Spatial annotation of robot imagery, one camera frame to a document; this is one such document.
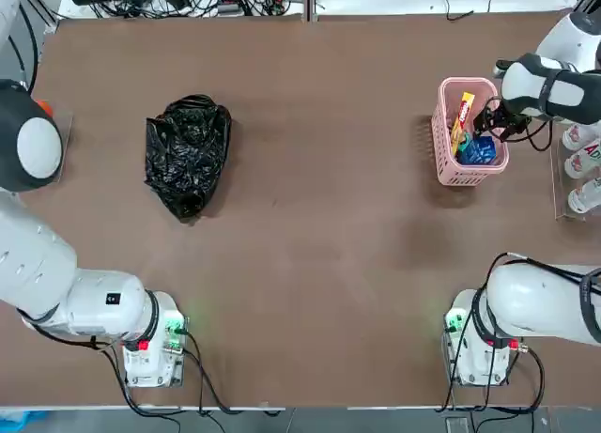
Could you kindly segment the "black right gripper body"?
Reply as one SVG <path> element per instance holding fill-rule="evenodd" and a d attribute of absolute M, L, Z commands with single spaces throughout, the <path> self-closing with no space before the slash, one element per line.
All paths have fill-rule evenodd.
<path fill-rule="evenodd" d="M 501 140 L 508 140 L 511 136 L 521 134 L 528 129 L 530 117 L 522 114 L 511 113 L 503 103 L 498 107 L 498 127 Z"/>

